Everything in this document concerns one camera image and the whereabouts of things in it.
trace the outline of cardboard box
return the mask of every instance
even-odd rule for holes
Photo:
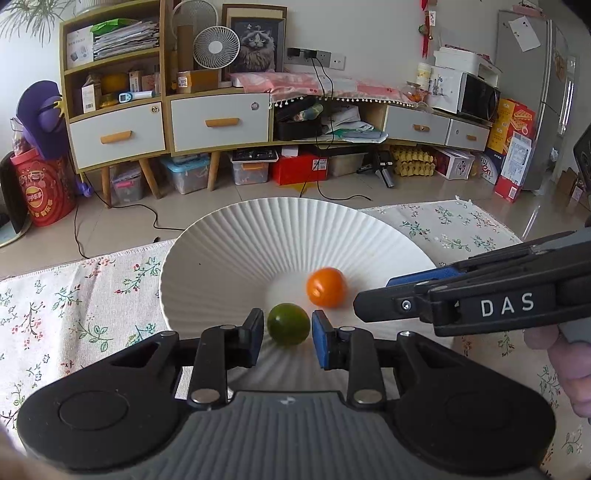
[[[97,110],[101,96],[100,83],[82,87],[82,111],[88,113]]]
[[[154,90],[154,75],[142,75],[142,92]]]
[[[474,162],[474,155],[451,148],[431,148],[435,157],[435,171],[448,180],[467,180]]]
[[[191,70],[177,73],[177,93],[195,93],[215,90],[219,70]]]
[[[511,203],[515,202],[523,186],[525,175],[530,166],[531,150],[531,140],[514,132],[494,190],[497,195]]]
[[[129,72],[129,91],[130,92],[141,92],[142,91],[142,74],[141,70],[134,70]]]
[[[515,100],[501,99],[496,121],[492,125],[485,149],[486,156],[491,160],[498,173],[501,172],[514,132],[530,140],[534,139],[534,120],[535,112],[533,110]]]
[[[66,35],[67,68],[72,69],[94,61],[92,49],[94,35],[90,32],[91,28],[92,25]]]

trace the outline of orange fruit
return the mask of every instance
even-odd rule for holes
[[[319,307],[336,308],[347,295],[347,284],[340,270],[332,267],[316,270],[308,277],[306,293],[310,301]]]

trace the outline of blue gripper pad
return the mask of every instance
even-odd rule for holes
[[[390,278],[388,280],[387,287],[393,287],[395,285],[404,285],[407,283],[419,283],[422,281],[429,280],[442,280],[443,278],[457,277],[463,275],[463,272],[456,270],[453,267],[441,267],[433,270],[427,270],[419,273],[411,273],[410,275],[404,275],[402,277]]]

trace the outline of human hand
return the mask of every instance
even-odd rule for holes
[[[533,350],[548,350],[550,363],[574,412],[591,418],[591,345],[568,343],[557,325],[527,329],[524,340]]]

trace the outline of paper note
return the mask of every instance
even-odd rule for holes
[[[533,50],[541,45],[540,39],[538,38],[538,35],[535,34],[527,17],[513,20],[509,22],[509,25],[511,26],[513,35],[519,42],[522,51]]]

